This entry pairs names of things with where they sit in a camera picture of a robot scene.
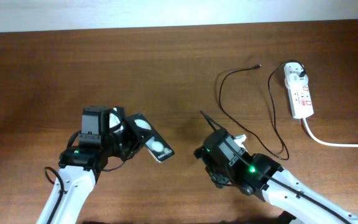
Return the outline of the black smartphone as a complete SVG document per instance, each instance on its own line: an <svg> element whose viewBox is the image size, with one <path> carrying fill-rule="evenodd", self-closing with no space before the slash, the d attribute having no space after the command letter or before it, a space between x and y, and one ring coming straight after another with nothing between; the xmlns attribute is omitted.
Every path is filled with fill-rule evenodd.
<svg viewBox="0 0 358 224"><path fill-rule="evenodd" d="M175 155L174 150L143 114L137 113L129 116L124 123L130 137L134 138L134 145L130 147L129 159L132 159L143 147L148 149L158 163L163 163Z"/></svg>

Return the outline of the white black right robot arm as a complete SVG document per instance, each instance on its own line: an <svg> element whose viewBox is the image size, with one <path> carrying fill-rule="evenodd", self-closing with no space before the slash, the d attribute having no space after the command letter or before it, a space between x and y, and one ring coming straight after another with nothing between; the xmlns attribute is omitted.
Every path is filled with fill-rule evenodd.
<svg viewBox="0 0 358 224"><path fill-rule="evenodd" d="M358 215L310 189L271 157L250 155L245 135L233 136L210 116L204 118L213 132L194 155L217 188L235 187L281 208L289 223L358 223Z"/></svg>

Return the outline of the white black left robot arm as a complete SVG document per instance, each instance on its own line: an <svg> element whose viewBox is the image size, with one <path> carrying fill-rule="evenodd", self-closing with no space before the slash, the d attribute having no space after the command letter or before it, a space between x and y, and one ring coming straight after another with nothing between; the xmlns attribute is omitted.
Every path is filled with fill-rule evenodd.
<svg viewBox="0 0 358 224"><path fill-rule="evenodd" d="M126 162L134 156L140 142L126 121L120 106L83 108L81 129L73 133L60 154L58 170L44 168L53 189L37 223L75 223L100 174L114 170L106 168L108 159Z"/></svg>

